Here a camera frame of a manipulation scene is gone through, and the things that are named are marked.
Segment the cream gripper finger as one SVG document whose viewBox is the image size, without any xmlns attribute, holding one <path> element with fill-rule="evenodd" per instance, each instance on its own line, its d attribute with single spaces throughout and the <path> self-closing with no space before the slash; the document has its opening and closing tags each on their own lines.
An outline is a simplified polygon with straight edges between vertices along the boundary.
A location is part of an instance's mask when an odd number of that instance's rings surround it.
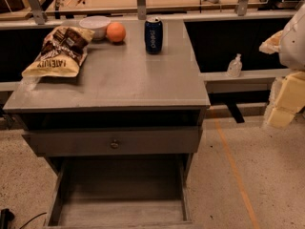
<svg viewBox="0 0 305 229">
<path fill-rule="evenodd" d="M 264 123 L 282 129 L 305 107 L 305 72 L 278 77 L 271 88 Z"/>
<path fill-rule="evenodd" d="M 279 52 L 281 35 L 282 35 L 282 31 L 278 31 L 275 34 L 273 34 L 271 37 L 269 37 L 259 46 L 259 50 L 267 54 L 273 54 L 275 52 Z"/>
</svg>

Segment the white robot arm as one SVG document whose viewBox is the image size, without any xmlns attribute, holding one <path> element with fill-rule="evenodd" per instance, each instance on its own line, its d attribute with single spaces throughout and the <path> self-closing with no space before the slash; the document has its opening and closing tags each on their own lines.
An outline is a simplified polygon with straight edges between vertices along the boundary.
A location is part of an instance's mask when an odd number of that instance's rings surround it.
<svg viewBox="0 0 305 229">
<path fill-rule="evenodd" d="M 280 64 L 293 70 L 274 82 L 265 114 L 268 125 L 285 128 L 305 107 L 305 5 L 282 31 L 264 41 L 259 50 L 267 54 L 277 52 Z"/>
</svg>

